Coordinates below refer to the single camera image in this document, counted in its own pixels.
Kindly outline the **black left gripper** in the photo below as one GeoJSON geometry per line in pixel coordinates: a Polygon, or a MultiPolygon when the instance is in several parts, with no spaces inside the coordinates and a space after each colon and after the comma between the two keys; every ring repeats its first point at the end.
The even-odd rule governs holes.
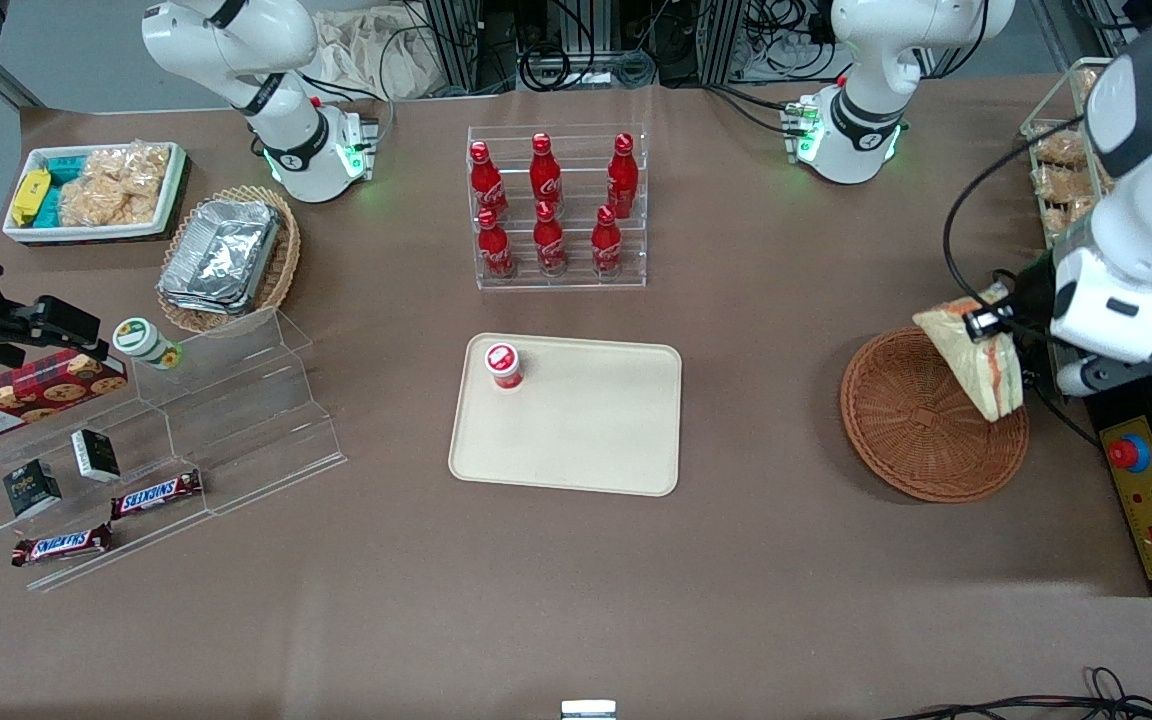
{"type": "Polygon", "coordinates": [[[1011,334],[1023,341],[1051,343],[1049,323],[1055,301],[1052,251],[1044,250],[1018,272],[998,270],[998,279],[1010,283],[998,305],[978,306],[967,313],[967,338],[986,341],[1011,334]]]}

